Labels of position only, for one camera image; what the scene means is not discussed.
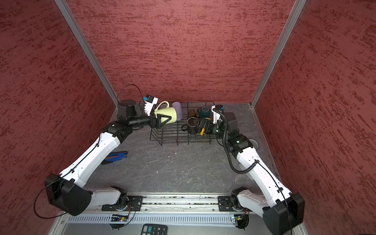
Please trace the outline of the cream light green mug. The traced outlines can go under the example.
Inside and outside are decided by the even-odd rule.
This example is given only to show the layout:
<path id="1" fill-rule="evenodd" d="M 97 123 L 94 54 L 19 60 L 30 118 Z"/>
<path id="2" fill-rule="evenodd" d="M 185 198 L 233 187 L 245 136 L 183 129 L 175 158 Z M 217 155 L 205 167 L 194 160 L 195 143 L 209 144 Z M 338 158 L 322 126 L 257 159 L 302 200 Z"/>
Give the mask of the cream light green mug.
<path id="1" fill-rule="evenodd" d="M 154 114 L 157 117 L 157 115 L 168 115 L 172 116 L 172 121 L 170 121 L 168 124 L 175 123 L 176 122 L 176 111 L 173 107 L 170 107 L 169 102 L 163 101 L 161 102 L 154 110 Z"/>

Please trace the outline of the dark green mug white inside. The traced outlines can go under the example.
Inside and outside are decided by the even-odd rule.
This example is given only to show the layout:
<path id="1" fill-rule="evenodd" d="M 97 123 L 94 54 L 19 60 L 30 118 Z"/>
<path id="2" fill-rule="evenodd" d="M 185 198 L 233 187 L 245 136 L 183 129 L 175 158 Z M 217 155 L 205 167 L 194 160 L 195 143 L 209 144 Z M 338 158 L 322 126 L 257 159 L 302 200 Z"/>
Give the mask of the dark green mug white inside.
<path id="1" fill-rule="evenodd" d="M 211 110 L 209 107 L 202 107 L 197 110 L 198 118 L 209 118 L 211 116 Z"/>

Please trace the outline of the lilac plastic cup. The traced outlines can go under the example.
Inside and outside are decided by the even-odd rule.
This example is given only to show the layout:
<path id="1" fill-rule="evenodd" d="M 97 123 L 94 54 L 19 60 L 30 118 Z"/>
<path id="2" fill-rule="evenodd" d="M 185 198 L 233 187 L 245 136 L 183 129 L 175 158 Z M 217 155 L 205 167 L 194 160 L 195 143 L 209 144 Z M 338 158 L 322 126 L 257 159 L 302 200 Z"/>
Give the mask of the lilac plastic cup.
<path id="1" fill-rule="evenodd" d="M 180 121 L 183 119 L 183 110 L 182 110 L 182 106 L 181 106 L 181 103 L 179 102 L 174 102 L 172 104 L 172 107 L 175 109 L 176 111 L 176 121 Z"/>

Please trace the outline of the black mug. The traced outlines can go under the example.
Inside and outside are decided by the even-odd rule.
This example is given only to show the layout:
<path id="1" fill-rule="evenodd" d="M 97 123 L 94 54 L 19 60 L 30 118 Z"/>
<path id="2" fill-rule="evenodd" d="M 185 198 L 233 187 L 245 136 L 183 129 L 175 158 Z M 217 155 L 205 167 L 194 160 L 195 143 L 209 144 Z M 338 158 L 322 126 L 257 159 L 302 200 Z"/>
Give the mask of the black mug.
<path id="1" fill-rule="evenodd" d="M 186 124 L 181 126 L 183 132 L 187 132 L 190 135 L 198 133 L 198 119 L 196 117 L 190 117 L 187 119 Z"/>

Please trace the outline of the olive green glass cup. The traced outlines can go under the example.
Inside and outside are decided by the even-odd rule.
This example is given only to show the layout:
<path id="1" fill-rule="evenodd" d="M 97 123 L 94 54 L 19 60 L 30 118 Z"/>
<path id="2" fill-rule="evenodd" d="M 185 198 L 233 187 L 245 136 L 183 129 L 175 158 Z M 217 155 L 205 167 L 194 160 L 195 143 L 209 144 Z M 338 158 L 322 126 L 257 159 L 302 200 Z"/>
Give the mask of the olive green glass cup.
<path id="1" fill-rule="evenodd" d="M 187 119 L 189 118 L 197 118 L 197 114 L 193 109 L 190 109 L 187 115 Z"/>

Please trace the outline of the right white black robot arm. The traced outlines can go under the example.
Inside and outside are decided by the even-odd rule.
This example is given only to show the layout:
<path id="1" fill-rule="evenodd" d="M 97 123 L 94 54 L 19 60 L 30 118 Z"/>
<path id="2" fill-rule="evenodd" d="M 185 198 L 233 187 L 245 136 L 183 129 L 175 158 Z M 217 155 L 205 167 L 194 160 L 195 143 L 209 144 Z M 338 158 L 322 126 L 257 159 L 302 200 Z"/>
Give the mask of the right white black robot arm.
<path id="1" fill-rule="evenodd" d="M 236 225 L 244 229 L 248 212 L 253 212 L 262 217 L 272 234 L 292 233 L 303 223 L 305 200 L 300 194 L 293 194 L 273 174 L 251 140 L 240 133 L 235 114 L 224 110 L 222 105 L 212 106 L 213 117 L 199 119 L 198 130 L 201 135 L 210 134 L 220 139 L 232 171 L 248 175 L 262 192 L 258 196 L 245 187 L 232 191 L 230 206 L 243 213 L 236 217 Z"/>

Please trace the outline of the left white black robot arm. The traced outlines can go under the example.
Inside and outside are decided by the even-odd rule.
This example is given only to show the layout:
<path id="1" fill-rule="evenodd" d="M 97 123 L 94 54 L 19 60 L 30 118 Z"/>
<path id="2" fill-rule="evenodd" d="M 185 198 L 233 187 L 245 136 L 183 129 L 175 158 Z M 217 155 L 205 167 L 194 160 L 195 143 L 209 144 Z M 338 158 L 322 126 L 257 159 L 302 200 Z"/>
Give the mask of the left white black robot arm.
<path id="1" fill-rule="evenodd" d="M 134 131 L 150 126 L 161 128 L 177 121 L 175 108 L 167 105 L 161 108 L 158 99 L 143 97 L 142 114 L 137 114 L 137 103 L 124 100 L 117 106 L 117 117 L 103 128 L 95 142 L 60 174 L 50 174 L 45 179 L 48 202 L 76 216 L 87 208 L 109 205 L 117 211 L 130 211 L 132 204 L 127 192 L 119 187 L 90 190 L 85 189 L 88 179 L 108 155 L 120 146 Z"/>

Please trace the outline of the blue black crimping tool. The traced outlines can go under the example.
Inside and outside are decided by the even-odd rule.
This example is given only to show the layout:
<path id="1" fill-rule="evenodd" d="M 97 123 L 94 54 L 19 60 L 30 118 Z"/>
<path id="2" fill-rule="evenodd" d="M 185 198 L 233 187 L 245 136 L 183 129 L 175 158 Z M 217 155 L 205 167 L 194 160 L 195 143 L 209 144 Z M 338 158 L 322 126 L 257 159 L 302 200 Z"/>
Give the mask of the blue black crimping tool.
<path id="1" fill-rule="evenodd" d="M 128 152 L 116 152 L 116 153 L 111 153 L 105 159 L 101 162 L 102 165 L 107 165 L 111 164 L 113 162 L 117 162 L 119 160 L 125 159 L 128 155 Z"/>

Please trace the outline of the black calculator remote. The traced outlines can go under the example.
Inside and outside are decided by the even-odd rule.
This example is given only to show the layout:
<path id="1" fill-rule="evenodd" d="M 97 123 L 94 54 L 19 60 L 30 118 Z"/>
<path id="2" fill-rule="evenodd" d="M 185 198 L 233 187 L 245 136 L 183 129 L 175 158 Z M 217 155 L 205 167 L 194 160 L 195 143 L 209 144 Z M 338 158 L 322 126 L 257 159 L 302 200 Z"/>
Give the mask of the black calculator remote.
<path id="1" fill-rule="evenodd" d="M 168 227 L 158 224 L 144 224 L 141 235 L 167 235 Z"/>

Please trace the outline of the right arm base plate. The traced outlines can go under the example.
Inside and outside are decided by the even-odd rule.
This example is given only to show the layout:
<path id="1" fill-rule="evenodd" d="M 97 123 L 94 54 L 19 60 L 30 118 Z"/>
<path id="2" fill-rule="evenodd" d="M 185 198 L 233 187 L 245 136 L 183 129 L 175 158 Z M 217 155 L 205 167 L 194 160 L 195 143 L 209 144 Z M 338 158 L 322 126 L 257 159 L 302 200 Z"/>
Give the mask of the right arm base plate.
<path id="1" fill-rule="evenodd" d="M 219 196 L 218 208 L 220 212 L 234 212 L 240 214 L 241 212 L 253 212 L 250 209 L 242 207 L 237 196 Z"/>

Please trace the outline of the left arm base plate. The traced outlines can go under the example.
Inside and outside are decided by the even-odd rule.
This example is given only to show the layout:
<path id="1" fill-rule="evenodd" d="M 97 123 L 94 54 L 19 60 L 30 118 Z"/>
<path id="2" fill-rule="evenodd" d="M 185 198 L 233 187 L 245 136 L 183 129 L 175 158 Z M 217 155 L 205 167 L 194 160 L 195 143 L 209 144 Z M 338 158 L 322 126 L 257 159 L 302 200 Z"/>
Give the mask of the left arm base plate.
<path id="1" fill-rule="evenodd" d="M 128 212 L 131 207 L 131 211 L 139 212 L 141 210 L 143 198 L 143 196 L 128 196 L 127 206 L 124 210 L 116 205 L 103 205 L 101 210 L 103 212 Z"/>

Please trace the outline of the aluminium rail frame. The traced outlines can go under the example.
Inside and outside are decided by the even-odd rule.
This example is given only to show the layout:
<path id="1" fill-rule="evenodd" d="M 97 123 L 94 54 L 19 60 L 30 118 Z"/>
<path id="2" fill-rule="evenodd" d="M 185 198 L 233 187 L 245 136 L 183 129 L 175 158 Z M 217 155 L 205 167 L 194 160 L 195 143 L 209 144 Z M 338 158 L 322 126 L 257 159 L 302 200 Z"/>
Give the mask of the aluminium rail frame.
<path id="1" fill-rule="evenodd" d="M 87 208 L 79 215 L 63 215 L 56 219 L 49 231 L 50 235 L 61 235 L 69 223 L 78 224 L 136 224 L 136 223 L 161 223 L 161 224 L 189 224 L 189 225 L 214 225 L 231 226 L 236 224 L 236 217 L 240 214 L 234 212 L 221 212 L 218 208 L 218 194 L 168 194 L 144 193 L 140 211 L 113 212 L 102 211 L 102 206 Z M 259 215 L 248 212 L 249 216 Z"/>

